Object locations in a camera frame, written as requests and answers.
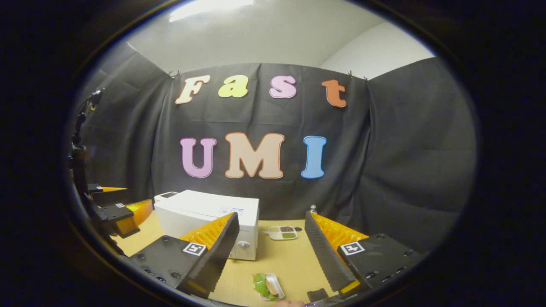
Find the orange letter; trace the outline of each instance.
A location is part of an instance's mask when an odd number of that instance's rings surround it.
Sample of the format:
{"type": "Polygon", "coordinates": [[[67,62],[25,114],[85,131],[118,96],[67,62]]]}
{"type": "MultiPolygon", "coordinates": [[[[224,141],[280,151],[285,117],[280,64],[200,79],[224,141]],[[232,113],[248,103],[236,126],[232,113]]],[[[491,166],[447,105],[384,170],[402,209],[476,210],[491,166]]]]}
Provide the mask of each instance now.
{"type": "Polygon", "coordinates": [[[229,154],[229,169],[225,173],[229,178],[241,178],[245,175],[241,171],[240,163],[245,166],[248,176],[254,177],[260,163],[262,170],[258,175],[265,179],[281,178],[280,153],[284,136],[278,133],[268,133],[262,139],[258,149],[254,151],[248,137],[244,133],[229,133],[225,136],[231,149],[229,154]]]}
{"type": "Polygon", "coordinates": [[[343,108],[347,102],[340,98],[340,92],[345,93],[345,87],[341,86],[337,80],[328,80],[321,83],[326,86],[326,99],[334,107],[343,108]]]}
{"type": "Polygon", "coordinates": [[[192,101],[193,97],[191,96],[191,93],[193,92],[194,95],[197,95],[201,89],[201,85],[203,85],[203,83],[208,83],[209,81],[210,75],[186,79],[186,84],[182,89],[182,93],[180,93],[180,97],[178,97],[175,103],[188,103],[192,101]]]}

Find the green food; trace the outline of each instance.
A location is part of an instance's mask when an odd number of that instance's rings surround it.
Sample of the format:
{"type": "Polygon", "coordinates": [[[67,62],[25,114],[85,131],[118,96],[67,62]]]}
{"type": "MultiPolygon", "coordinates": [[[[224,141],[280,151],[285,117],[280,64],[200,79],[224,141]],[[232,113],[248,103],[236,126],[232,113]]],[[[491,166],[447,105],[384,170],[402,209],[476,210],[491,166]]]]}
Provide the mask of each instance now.
{"type": "Polygon", "coordinates": [[[267,285],[265,284],[265,274],[259,273],[254,276],[254,285],[258,293],[263,295],[266,299],[275,300],[277,297],[275,297],[271,292],[269,292],[267,285]]]}

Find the tabletop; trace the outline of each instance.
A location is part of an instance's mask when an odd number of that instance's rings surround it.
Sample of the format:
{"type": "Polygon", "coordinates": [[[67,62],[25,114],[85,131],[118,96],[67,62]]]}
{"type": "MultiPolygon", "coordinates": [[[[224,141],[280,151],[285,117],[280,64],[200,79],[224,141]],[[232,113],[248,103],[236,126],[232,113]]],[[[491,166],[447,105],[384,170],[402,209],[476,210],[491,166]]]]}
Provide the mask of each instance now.
{"type": "MultiPolygon", "coordinates": [[[[256,260],[228,259],[218,284],[209,298],[234,305],[272,307],[274,302],[261,300],[258,292],[254,290],[252,274],[256,273],[277,275],[285,300],[301,300],[309,303],[307,292],[321,288],[326,290],[328,296],[336,295],[337,293],[331,290],[322,272],[305,230],[298,232],[298,238],[286,241],[271,240],[264,233],[270,226],[292,226],[303,229],[304,225],[305,220],[258,221],[256,260]]],[[[139,228],[138,233],[125,239],[112,237],[128,257],[164,235],[155,211],[139,228]]]]}

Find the yellow letter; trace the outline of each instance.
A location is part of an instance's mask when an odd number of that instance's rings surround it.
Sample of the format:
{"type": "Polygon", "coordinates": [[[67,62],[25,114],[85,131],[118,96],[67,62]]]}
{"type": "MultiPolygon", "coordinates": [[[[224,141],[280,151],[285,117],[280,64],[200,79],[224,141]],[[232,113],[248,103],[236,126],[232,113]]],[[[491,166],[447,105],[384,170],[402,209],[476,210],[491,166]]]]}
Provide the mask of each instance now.
{"type": "Polygon", "coordinates": [[[188,103],[192,101],[191,93],[193,92],[194,95],[197,95],[197,93],[199,93],[199,90],[201,89],[201,85],[209,81],[210,75],[186,79],[186,84],[182,89],[182,93],[180,93],[180,97],[178,97],[175,103],[188,103]]]}
{"type": "Polygon", "coordinates": [[[220,97],[243,97],[248,93],[246,85],[248,84],[248,77],[245,75],[235,75],[224,80],[224,84],[218,90],[220,97]]]}
{"type": "Polygon", "coordinates": [[[284,136],[278,133],[268,133],[262,139],[258,149],[254,151],[248,137],[244,133],[229,133],[225,136],[231,149],[229,154],[229,169],[225,175],[229,178],[241,178],[245,175],[241,171],[240,163],[245,166],[248,176],[254,177],[260,163],[262,170],[258,175],[265,179],[281,178],[281,143],[284,136]]]}

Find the white plate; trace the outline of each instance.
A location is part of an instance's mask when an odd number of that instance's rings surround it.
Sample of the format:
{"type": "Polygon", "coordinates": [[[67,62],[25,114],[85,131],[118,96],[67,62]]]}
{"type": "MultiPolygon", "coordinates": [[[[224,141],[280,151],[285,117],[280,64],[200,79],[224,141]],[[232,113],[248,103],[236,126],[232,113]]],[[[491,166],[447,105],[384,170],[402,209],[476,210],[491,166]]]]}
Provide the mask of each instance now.
{"type": "MultiPolygon", "coordinates": [[[[282,299],[282,298],[284,298],[284,292],[282,292],[281,285],[279,285],[279,283],[278,283],[277,275],[271,274],[271,273],[267,273],[267,274],[265,275],[265,279],[267,279],[268,282],[273,286],[273,288],[275,288],[275,290],[278,292],[278,297],[277,297],[277,299],[282,299]]],[[[265,296],[263,296],[261,293],[260,293],[260,298],[261,298],[262,300],[270,301],[270,299],[266,299],[265,296]]]]}

